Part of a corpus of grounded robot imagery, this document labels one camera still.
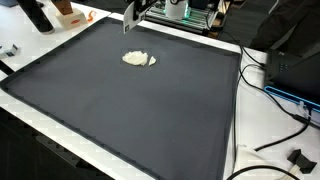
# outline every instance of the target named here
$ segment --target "gray mat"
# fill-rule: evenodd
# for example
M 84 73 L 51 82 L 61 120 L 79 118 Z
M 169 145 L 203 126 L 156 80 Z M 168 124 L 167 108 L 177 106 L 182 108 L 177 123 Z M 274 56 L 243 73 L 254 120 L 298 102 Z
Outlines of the gray mat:
M 1 82 L 151 176 L 222 179 L 239 55 L 104 19 Z M 149 67 L 121 61 L 131 50 Z

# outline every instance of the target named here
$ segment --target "black device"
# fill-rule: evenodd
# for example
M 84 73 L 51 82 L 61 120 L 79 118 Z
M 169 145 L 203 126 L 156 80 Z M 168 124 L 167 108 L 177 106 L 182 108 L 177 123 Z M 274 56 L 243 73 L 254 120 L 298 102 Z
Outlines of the black device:
M 6 6 L 6 7 L 13 7 L 18 5 L 17 0 L 0 0 L 0 5 Z
M 36 0 L 17 0 L 22 10 L 42 34 L 51 34 L 54 28 Z
M 268 52 L 264 90 L 320 112 L 320 52 L 303 59 L 276 50 Z

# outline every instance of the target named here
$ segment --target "white pile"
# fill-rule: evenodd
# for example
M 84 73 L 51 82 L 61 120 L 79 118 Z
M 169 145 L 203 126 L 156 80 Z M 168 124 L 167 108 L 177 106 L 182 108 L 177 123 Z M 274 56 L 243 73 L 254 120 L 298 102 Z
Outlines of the white pile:
M 141 51 L 128 52 L 122 57 L 122 60 L 134 66 L 139 66 L 139 65 L 144 66 L 148 62 L 148 54 L 142 53 Z M 149 66 L 156 63 L 156 61 L 157 60 L 152 56 L 149 61 Z

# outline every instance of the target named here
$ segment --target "white table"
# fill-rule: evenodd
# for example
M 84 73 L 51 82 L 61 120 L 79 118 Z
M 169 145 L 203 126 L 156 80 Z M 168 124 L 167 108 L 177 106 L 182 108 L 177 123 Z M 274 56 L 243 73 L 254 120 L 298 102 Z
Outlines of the white table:
M 21 48 L 17 56 L 3 60 L 3 62 L 13 70 L 18 70 L 27 65 L 86 28 L 85 26 L 82 26 L 73 29 L 72 31 L 63 31 L 54 17 L 55 9 L 53 5 L 48 2 L 45 2 L 45 4 L 45 13 L 56 28 L 56 32 L 49 36 L 40 35 L 19 7 L 12 9 L 0 7 L 0 20 L 2 22 L 0 24 L 0 41 L 15 43 Z M 94 9 L 97 12 L 95 21 L 110 15 L 109 12 L 91 7 L 78 4 L 73 4 L 73 6 L 85 12 L 86 15 L 90 10 Z M 122 20 L 122 15 L 120 14 L 111 14 L 109 17 Z M 239 47 L 236 45 L 168 28 L 162 25 L 150 22 L 142 22 L 139 25 L 210 46 L 240 52 Z M 266 61 L 266 54 L 249 49 L 248 52 L 258 61 Z M 244 55 L 242 67 L 251 63 L 253 62 Z M 263 74 L 258 70 L 248 69 L 245 76 L 249 82 L 262 87 Z M 0 80 L 5 77 L 6 75 L 0 72 Z M 237 98 L 237 142 L 240 145 L 255 148 L 290 135 L 302 126 L 300 123 L 282 113 L 266 96 L 249 88 L 244 83 L 240 84 Z M 289 111 L 296 112 L 294 104 L 280 99 L 279 101 Z M 0 90 L 0 106 L 114 179 L 153 179 L 101 147 L 93 144 L 81 135 L 7 95 L 2 90 Z M 261 153 L 266 159 L 276 162 L 282 168 L 289 169 L 291 165 L 286 160 L 286 157 L 294 148 L 301 148 L 304 155 L 308 158 L 320 162 L 320 131 L 309 128 L 299 137 L 261 151 Z M 228 145 L 225 176 L 229 176 L 232 172 L 232 151 L 231 134 Z M 254 155 L 243 156 L 241 158 L 242 159 L 239 159 L 238 164 L 240 165 L 240 168 L 254 164 L 250 161 L 250 159 L 255 158 Z M 256 179 L 259 178 L 262 180 L 263 178 L 266 178 L 265 175 L 264 177 L 260 177 L 259 172 L 260 171 L 254 172 L 256 174 Z M 304 176 L 304 179 L 320 179 L 320 166 L 315 168 L 312 175 Z

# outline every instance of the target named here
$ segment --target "black mat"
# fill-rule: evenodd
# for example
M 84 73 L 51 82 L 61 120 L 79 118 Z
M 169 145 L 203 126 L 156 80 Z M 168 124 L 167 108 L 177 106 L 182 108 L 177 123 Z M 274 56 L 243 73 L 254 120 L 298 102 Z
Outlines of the black mat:
M 104 19 L 1 88 L 158 179 L 222 179 L 239 55 Z M 158 60 L 122 62 L 132 50 Z

